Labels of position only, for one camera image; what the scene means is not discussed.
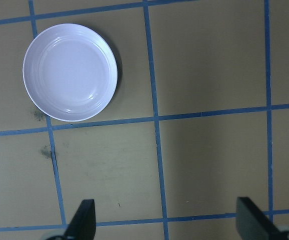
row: blue tape line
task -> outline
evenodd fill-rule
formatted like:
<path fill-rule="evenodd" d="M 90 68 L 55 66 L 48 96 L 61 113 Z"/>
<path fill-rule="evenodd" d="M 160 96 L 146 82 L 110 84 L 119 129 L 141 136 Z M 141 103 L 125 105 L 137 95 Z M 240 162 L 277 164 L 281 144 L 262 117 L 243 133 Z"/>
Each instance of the blue tape line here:
<path fill-rule="evenodd" d="M 268 152 L 268 206 L 269 212 L 274 209 L 273 191 L 273 148 L 272 148 L 272 112 L 267 111 L 267 152 Z M 269 219 L 273 220 L 273 214 L 269 213 Z"/>
<path fill-rule="evenodd" d="M 41 132 L 47 132 L 47 128 L 46 127 L 38 127 L 38 128 L 22 129 L 22 130 L 0 131 L 0 136 L 33 134 L 33 133 L 41 133 Z"/>
<path fill-rule="evenodd" d="M 264 39 L 265 39 L 265 86 L 267 111 L 267 152 L 268 152 L 268 206 L 269 219 L 274 220 L 271 213 L 274 208 L 273 193 L 273 149 L 272 149 L 272 112 L 271 112 L 271 56 L 270 56 L 270 7 L 269 0 L 264 0 Z"/>
<path fill-rule="evenodd" d="M 187 221 L 207 220 L 207 219 L 229 219 L 235 217 L 236 217 L 235 213 L 211 214 L 200 216 L 181 216 L 181 217 L 169 217 L 168 222 L 187 222 Z"/>
<path fill-rule="evenodd" d="M 263 214 L 269 215 L 283 215 L 289 214 L 289 209 L 274 210 L 274 211 L 263 211 Z M 181 216 L 181 217 L 169 217 L 168 222 L 188 222 L 195 220 L 212 220 L 212 219 L 229 219 L 235 218 L 236 213 L 224 213 L 224 214 L 210 214 L 210 215 L 197 215 L 197 216 Z M 163 218 L 153 219 L 140 219 L 140 220 L 124 220 L 124 221 L 105 221 L 97 222 L 97 227 L 105 226 L 119 226 L 119 225 L 134 225 L 134 224 L 154 224 L 163 223 Z M 59 225 L 41 225 L 41 226 L 19 226 L 19 227 L 0 227 L 0 232 L 11 232 L 11 231 L 29 231 L 29 230 L 46 230 L 46 229 L 64 229 L 68 227 L 67 224 Z"/>
<path fill-rule="evenodd" d="M 271 106 L 271 55 L 270 55 L 269 0 L 264 0 L 264 43 L 265 43 L 266 105 Z"/>
<path fill-rule="evenodd" d="M 58 17 L 80 15 L 80 14 L 91 14 L 91 13 L 107 12 L 107 11 L 122 10 L 122 9 L 133 9 L 133 8 L 140 8 L 143 5 L 144 4 L 142 2 L 133 2 L 133 3 L 111 5 L 111 6 L 99 6 L 99 7 L 91 7 L 91 8 L 77 9 L 77 10 L 37 14 L 35 18 L 36 19 L 49 19 L 49 18 L 58 18 Z"/>
<path fill-rule="evenodd" d="M 289 209 L 274 210 L 272 212 L 274 215 L 289 214 Z"/>
<path fill-rule="evenodd" d="M 83 123 L 74 123 L 74 124 L 55 125 L 55 126 L 52 126 L 52 130 L 87 128 L 87 127 L 95 127 L 95 126 L 110 126 L 110 125 L 119 125 L 119 124 L 145 123 L 145 122 L 152 122 L 153 120 L 154 120 L 154 117 L 149 116 L 149 117 L 118 119 L 118 120 L 108 120 L 108 121 L 83 122 Z"/>
<path fill-rule="evenodd" d="M 209 116 L 228 115 L 228 114 L 265 112 L 265 111 L 268 111 L 269 109 L 272 109 L 272 110 L 289 109 L 289 104 L 272 105 L 271 107 L 259 106 L 259 107 L 234 108 L 234 109 L 226 109 L 226 110 L 203 111 L 203 112 L 193 112 L 193 113 L 174 114 L 174 115 L 163 115 L 163 116 L 158 116 L 158 119 L 159 121 L 190 119 L 190 118 L 201 118 L 201 117 L 209 117 Z M 155 117 L 149 116 L 149 117 L 139 117 L 139 118 L 118 119 L 118 120 L 73 123 L 73 124 L 55 125 L 55 126 L 52 126 L 52 130 L 56 131 L 56 130 L 87 128 L 87 127 L 96 127 L 96 126 L 145 123 L 145 122 L 153 122 L 154 120 L 155 120 Z M 31 134 L 31 133 L 40 133 L 40 132 L 47 132 L 47 128 L 39 127 L 39 128 L 31 128 L 31 129 L 0 131 L 0 136 Z"/>
<path fill-rule="evenodd" d="M 30 231 L 30 230 L 47 230 L 63 229 L 64 225 L 42 225 L 42 226 L 17 226 L 17 227 L 0 227 L 0 232 Z"/>
<path fill-rule="evenodd" d="M 154 224 L 154 223 L 162 223 L 162 218 L 154 218 L 154 219 L 141 219 L 141 220 L 126 220 L 126 221 L 105 221 L 105 222 L 97 222 L 97 227 L 104 226 L 117 226 L 117 225 L 132 225 L 132 224 Z"/>
<path fill-rule="evenodd" d="M 26 21 L 30 21 L 30 19 L 31 19 L 30 16 L 20 16 L 20 17 L 13 17 L 13 18 L 7 18 L 7 19 L 0 19 L 0 25 L 26 22 Z"/>
<path fill-rule="evenodd" d="M 160 140 L 160 127 L 159 127 L 159 118 L 158 118 L 159 112 L 158 112 L 157 88 L 156 88 L 154 55 L 153 55 L 148 6 L 143 7 L 143 14 L 144 14 L 144 25 L 145 25 L 145 35 L 146 35 L 146 42 L 147 42 L 148 60 L 149 60 L 150 83 L 151 83 L 154 128 L 155 128 L 155 142 L 156 142 L 156 151 L 157 151 L 157 160 L 158 160 L 158 173 L 159 173 L 161 207 L 162 207 L 162 218 L 163 218 L 163 232 L 164 232 L 164 240 L 169 240 L 165 180 L 164 180 L 164 169 L 163 169 L 161 140 Z"/>
<path fill-rule="evenodd" d="M 183 2 L 197 2 L 199 0 L 151 0 L 147 2 L 148 6 L 183 3 Z"/>
<path fill-rule="evenodd" d="M 58 172 L 58 166 L 57 166 L 57 160 L 56 160 L 54 133 L 53 133 L 52 125 L 51 125 L 50 116 L 45 115 L 45 119 L 46 119 L 46 124 L 48 128 L 48 133 L 49 133 L 54 181 L 55 181 L 56 193 L 58 196 L 61 222 L 64 225 L 66 224 L 66 215 L 65 215 L 65 208 L 64 208 L 64 202 L 63 202 L 63 196 L 62 196 L 62 191 L 61 191 L 61 184 L 60 184 L 60 178 L 59 178 L 59 172 Z"/>
<path fill-rule="evenodd" d="M 272 105 L 271 109 L 272 110 L 289 109 L 289 104 Z"/>
<path fill-rule="evenodd" d="M 79 14 L 90 14 L 90 13 L 99 13 L 99 12 L 107 12 L 107 11 L 114 11 L 114 10 L 141 8 L 145 5 L 156 6 L 156 5 L 172 4 L 172 3 L 177 3 L 177 2 L 193 2 L 193 1 L 198 1 L 198 0 L 158 0 L 158 1 L 148 1 L 148 2 L 133 2 L 133 3 L 118 4 L 118 5 L 100 6 L 100 7 L 92 7 L 92 8 L 78 9 L 78 10 L 37 14 L 35 15 L 34 19 L 57 18 L 57 17 L 79 15 Z M 32 16 L 21 16 L 21 17 L 0 19 L 0 25 L 26 22 L 26 21 L 31 21 L 32 19 L 33 19 Z"/>
<path fill-rule="evenodd" d="M 235 109 L 227 109 L 227 110 L 216 110 L 216 111 L 202 111 L 202 112 L 194 112 L 194 113 L 159 116 L 159 120 L 201 118 L 201 117 L 210 117 L 210 116 L 218 116 L 218 115 L 228 115 L 228 114 L 264 112 L 267 110 L 268 108 L 266 106 L 258 106 L 258 107 L 235 108 Z"/>
<path fill-rule="evenodd" d="M 29 0 L 28 4 L 29 4 L 29 11 L 30 11 L 32 35 L 33 35 L 33 38 L 35 39 L 36 36 L 38 35 L 37 24 L 36 24 L 36 19 L 35 19 L 35 8 L 34 8 L 34 3 L 32 0 Z"/>

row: tan floor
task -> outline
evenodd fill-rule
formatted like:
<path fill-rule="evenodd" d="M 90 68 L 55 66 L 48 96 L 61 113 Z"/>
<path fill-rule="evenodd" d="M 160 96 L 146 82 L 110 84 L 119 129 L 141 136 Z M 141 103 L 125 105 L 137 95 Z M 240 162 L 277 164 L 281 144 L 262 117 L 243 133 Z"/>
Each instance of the tan floor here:
<path fill-rule="evenodd" d="M 96 240 L 238 240 L 238 196 L 289 225 L 289 1 L 270 1 L 267 43 L 266 0 L 169 2 L 0 0 L 1 240 L 62 233 L 89 198 Z M 35 27 L 61 23 L 98 32 L 119 69 L 78 125 L 49 122 L 22 80 Z"/>

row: white plate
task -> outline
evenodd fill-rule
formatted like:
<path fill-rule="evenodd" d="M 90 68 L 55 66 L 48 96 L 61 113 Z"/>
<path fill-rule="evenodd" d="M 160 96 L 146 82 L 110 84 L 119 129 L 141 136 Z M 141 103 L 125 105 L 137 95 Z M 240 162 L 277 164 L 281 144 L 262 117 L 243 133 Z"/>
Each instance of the white plate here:
<path fill-rule="evenodd" d="M 77 122 L 100 113 L 117 85 L 117 64 L 106 41 L 77 24 L 59 24 L 41 32 L 23 61 L 23 81 L 45 114 Z"/>

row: dark stain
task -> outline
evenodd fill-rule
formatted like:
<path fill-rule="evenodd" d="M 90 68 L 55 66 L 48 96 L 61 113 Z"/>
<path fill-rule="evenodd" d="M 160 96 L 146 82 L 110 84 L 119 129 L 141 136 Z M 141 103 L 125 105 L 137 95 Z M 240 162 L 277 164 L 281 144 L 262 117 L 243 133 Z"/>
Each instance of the dark stain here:
<path fill-rule="evenodd" d="M 44 145 L 40 149 L 40 153 L 44 156 L 45 159 L 51 159 L 51 151 L 50 151 L 50 148 L 47 145 Z"/>
<path fill-rule="evenodd" d="M 33 115 L 34 119 L 39 122 L 45 122 L 46 116 L 45 114 L 36 106 L 33 107 L 31 114 Z"/>

